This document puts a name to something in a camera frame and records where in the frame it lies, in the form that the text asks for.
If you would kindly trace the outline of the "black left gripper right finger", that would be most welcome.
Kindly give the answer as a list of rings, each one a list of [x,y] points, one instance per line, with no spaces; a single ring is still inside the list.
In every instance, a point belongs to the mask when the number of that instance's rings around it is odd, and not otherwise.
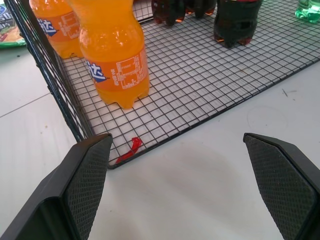
[[[320,240],[320,169],[294,144],[245,133],[261,198],[284,240]]]

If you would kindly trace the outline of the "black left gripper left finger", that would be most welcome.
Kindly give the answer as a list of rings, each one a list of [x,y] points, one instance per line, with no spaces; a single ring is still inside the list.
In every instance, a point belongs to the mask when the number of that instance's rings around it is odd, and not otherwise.
[[[113,137],[83,140],[36,187],[0,240],[88,240],[103,195]]]

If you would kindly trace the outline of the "red zip tie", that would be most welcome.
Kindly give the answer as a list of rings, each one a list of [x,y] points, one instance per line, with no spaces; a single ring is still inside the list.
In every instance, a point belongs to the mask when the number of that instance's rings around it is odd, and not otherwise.
[[[139,137],[133,137],[131,139],[132,141],[132,146],[130,148],[130,150],[121,155],[117,160],[116,160],[116,164],[119,164],[129,158],[131,158],[132,156],[134,156],[136,154],[136,152],[139,150],[139,148],[141,147],[141,145],[143,144],[142,140]]]

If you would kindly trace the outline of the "orange soda bottle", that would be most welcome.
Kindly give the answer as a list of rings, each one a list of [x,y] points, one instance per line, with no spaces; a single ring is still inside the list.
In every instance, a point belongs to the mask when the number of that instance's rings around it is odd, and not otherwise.
[[[79,46],[98,95],[130,109],[148,95],[150,78],[144,32],[134,0],[67,0],[79,25]]]
[[[29,0],[29,5],[50,45],[62,58],[82,58],[80,23],[67,0]]]

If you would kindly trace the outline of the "dark cola bottle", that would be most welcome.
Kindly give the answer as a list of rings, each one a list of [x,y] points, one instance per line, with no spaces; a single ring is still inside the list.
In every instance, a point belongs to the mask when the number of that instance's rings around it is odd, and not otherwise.
[[[165,22],[168,27],[181,23],[186,14],[184,0],[151,0],[151,10],[154,21]]]
[[[214,40],[227,48],[248,45],[255,33],[263,0],[217,0]]]
[[[197,19],[204,15],[211,16],[216,8],[217,0],[185,0],[187,14],[195,14]]]

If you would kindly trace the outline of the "green snack bag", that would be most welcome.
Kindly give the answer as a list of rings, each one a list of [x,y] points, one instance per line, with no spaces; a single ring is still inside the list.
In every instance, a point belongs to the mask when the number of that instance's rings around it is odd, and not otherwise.
[[[0,4],[0,49],[25,46],[25,39],[20,33],[10,10],[4,3]]]

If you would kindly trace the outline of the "green soda bottle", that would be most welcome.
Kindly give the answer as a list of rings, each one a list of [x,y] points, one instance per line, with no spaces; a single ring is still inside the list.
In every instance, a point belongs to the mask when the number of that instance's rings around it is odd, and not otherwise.
[[[320,21],[320,0],[298,0],[295,16],[298,19],[307,19],[313,24],[318,23]]]

